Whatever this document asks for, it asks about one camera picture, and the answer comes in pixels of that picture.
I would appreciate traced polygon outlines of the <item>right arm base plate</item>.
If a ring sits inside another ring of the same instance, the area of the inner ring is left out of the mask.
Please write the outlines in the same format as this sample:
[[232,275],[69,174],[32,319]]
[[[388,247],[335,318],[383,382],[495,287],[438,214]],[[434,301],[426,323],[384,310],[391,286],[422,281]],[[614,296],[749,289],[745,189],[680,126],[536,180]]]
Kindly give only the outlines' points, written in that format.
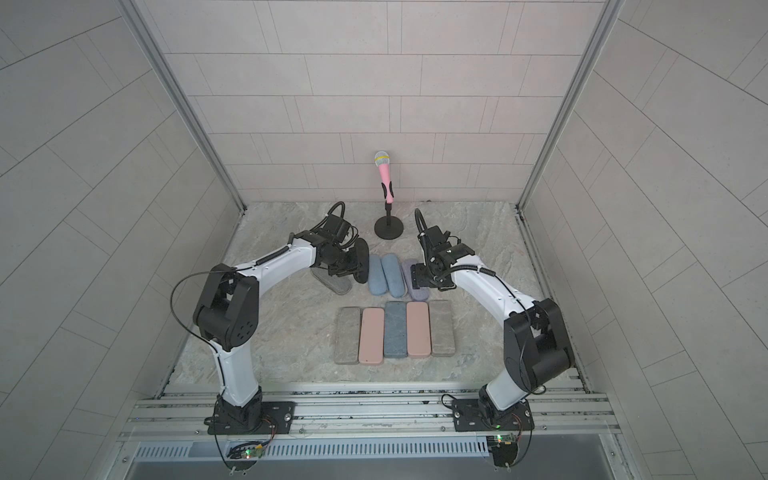
[[506,410],[497,410],[478,398],[450,399],[444,403],[452,411],[456,432],[527,432],[535,429],[530,404],[522,400]]

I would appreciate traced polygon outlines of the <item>mint case yellow glasses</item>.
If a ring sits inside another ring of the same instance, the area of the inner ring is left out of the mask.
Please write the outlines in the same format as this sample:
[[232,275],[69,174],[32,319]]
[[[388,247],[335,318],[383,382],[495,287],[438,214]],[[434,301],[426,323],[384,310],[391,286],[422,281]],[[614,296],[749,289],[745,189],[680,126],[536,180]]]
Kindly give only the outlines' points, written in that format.
[[333,361],[338,365],[354,365],[359,362],[359,345],[362,310],[359,307],[343,307],[335,320]]

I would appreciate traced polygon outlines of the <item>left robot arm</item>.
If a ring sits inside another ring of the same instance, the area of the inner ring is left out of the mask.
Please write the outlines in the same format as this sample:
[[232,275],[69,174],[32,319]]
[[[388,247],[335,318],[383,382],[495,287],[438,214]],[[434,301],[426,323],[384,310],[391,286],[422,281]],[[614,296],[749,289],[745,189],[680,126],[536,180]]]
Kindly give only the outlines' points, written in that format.
[[261,294],[305,269],[330,276],[369,278],[369,247],[344,218],[336,202],[309,230],[292,233],[280,249],[238,266],[218,264],[206,278],[193,311],[196,338],[212,350],[220,388],[213,414],[204,420],[210,435],[287,434],[296,404],[266,402],[253,372],[250,341],[259,324]]

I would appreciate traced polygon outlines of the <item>grey purple glasses case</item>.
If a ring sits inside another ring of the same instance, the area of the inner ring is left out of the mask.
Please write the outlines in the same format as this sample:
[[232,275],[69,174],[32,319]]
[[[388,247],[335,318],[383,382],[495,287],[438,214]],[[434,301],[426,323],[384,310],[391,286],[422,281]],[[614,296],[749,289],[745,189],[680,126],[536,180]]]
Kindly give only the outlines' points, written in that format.
[[408,295],[412,301],[426,302],[429,299],[429,290],[427,288],[417,287],[414,284],[412,267],[418,263],[417,259],[405,259],[401,261],[403,279]]

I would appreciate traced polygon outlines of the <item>pink grey case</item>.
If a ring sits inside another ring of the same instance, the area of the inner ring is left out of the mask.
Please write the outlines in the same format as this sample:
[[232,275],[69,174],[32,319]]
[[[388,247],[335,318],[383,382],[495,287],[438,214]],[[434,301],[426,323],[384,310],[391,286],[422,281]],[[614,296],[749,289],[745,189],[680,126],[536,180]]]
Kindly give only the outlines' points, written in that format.
[[412,358],[431,355],[429,306],[426,302],[406,304],[407,353]]

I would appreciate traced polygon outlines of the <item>beige case with glasses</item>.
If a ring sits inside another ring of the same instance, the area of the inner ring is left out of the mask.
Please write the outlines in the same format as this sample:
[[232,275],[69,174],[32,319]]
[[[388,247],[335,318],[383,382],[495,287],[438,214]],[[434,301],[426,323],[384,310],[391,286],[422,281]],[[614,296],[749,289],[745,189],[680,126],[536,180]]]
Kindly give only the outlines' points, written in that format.
[[311,268],[310,272],[316,280],[336,295],[343,296],[352,290],[352,281],[347,276],[331,275],[326,269],[322,268]]

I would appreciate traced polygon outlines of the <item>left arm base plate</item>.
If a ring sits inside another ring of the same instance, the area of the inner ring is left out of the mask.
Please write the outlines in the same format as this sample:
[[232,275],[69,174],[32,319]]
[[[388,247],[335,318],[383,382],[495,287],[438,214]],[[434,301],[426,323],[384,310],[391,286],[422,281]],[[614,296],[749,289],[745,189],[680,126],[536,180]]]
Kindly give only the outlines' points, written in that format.
[[213,414],[204,420],[209,435],[288,434],[296,404],[256,400],[237,407],[219,400]]

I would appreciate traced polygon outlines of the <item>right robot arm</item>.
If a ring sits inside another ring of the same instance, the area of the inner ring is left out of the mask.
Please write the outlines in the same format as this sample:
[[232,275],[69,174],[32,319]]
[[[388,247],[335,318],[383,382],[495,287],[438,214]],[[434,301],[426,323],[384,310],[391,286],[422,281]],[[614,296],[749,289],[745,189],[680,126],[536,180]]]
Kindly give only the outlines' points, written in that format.
[[478,393],[479,415],[493,428],[505,428],[528,396],[575,364],[575,353],[560,307],[513,288],[488,268],[476,252],[414,212],[424,261],[411,268],[416,287],[469,293],[498,321],[503,333],[499,375]]

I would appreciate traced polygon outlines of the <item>brown black glasses case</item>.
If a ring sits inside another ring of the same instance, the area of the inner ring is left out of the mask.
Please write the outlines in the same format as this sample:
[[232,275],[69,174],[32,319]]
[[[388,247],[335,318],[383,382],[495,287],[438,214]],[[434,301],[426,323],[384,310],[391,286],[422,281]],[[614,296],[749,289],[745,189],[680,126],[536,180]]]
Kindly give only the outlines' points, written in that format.
[[370,260],[369,246],[363,238],[357,238],[350,250],[353,255],[355,269],[353,278],[358,284],[366,284],[369,278]]

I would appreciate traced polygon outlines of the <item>blue case beige lining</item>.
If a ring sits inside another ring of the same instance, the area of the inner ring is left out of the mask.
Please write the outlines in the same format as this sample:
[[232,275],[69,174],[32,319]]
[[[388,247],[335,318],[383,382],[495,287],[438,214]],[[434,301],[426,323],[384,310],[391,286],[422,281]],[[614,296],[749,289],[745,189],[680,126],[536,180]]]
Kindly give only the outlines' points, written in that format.
[[385,254],[381,265],[389,294],[394,298],[404,297],[406,285],[398,257],[394,253]]

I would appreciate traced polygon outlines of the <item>clear case pink glasses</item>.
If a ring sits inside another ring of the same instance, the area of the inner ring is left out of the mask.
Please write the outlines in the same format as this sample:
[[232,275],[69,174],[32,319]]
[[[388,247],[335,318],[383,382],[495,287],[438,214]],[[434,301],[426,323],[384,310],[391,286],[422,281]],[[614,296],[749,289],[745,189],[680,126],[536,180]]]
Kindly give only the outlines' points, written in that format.
[[369,256],[369,275],[367,282],[369,291],[374,296],[383,296],[388,293],[388,284],[381,258],[376,254]]

